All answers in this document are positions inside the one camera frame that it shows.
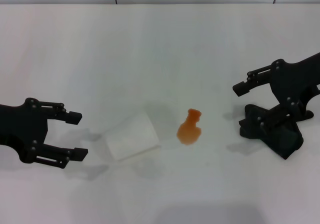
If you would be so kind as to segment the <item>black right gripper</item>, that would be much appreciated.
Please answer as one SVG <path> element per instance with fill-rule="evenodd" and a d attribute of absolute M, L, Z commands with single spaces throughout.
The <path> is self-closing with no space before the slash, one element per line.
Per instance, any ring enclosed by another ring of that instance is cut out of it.
<path fill-rule="evenodd" d="M 268 84 L 279 104 L 266 109 L 255 104 L 244 107 L 244 119 L 239 121 L 241 136 L 271 136 L 288 134 L 299 136 L 296 118 L 306 113 L 308 102 L 320 94 L 320 54 L 317 53 L 297 63 L 283 59 L 271 65 L 249 71 L 246 82 L 235 84 L 237 96 Z"/>

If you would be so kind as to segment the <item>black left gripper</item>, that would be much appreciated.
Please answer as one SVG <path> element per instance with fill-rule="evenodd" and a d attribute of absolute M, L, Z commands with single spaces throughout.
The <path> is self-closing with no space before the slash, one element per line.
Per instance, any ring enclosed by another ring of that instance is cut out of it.
<path fill-rule="evenodd" d="M 67 112 L 59 102 L 43 102 L 27 98 L 20 106 L 0 106 L 0 144 L 14 149 L 21 162 L 37 163 L 64 169 L 70 161 L 82 162 L 88 154 L 85 148 L 62 148 L 44 144 L 48 131 L 45 119 L 78 125 L 79 112 Z"/>

